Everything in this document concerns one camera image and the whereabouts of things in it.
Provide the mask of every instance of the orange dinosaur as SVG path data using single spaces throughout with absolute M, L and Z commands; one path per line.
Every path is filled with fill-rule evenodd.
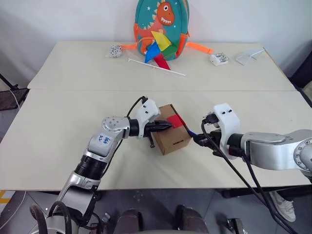
M 161 0 L 161 3 L 157 2 L 157 9 L 154 12 L 157 13 L 157 16 L 152 15 L 154 22 L 150 22 L 147 28 L 140 28 L 138 25 L 135 26 L 136 35 L 142 37 L 141 53 L 143 54 L 146 54 L 147 47 L 155 41 L 152 31 L 165 35 L 166 30 L 163 26 L 171 26 L 175 22 L 175 15 L 172 11 L 171 4 L 166 2 L 166 0 Z

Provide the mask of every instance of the brown cardboard box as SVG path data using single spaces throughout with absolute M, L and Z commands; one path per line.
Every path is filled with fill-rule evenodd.
M 167 120 L 174 126 L 162 132 L 153 133 L 155 141 L 163 155 L 187 146 L 191 140 L 184 121 L 180 119 L 172 104 L 159 108 L 161 115 L 158 120 Z

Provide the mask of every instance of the teal backpack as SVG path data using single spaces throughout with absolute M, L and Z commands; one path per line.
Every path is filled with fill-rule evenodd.
M 187 0 L 139 0 L 134 24 L 139 52 L 146 55 L 159 37 L 167 44 L 163 49 L 160 46 L 163 57 L 166 60 L 179 57 L 188 38 L 189 16 Z

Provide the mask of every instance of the white sneaker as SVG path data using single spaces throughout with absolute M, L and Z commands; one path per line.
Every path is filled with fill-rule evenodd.
M 294 222 L 296 220 L 296 215 L 294 214 L 293 201 L 285 200 L 276 191 L 269 193 L 279 214 L 287 221 Z

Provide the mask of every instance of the yellow triangle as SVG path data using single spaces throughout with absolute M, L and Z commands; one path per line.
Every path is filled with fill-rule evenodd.
M 152 34 L 156 40 L 157 45 L 160 48 L 160 51 L 164 51 L 171 45 L 169 39 L 162 33 L 152 31 Z

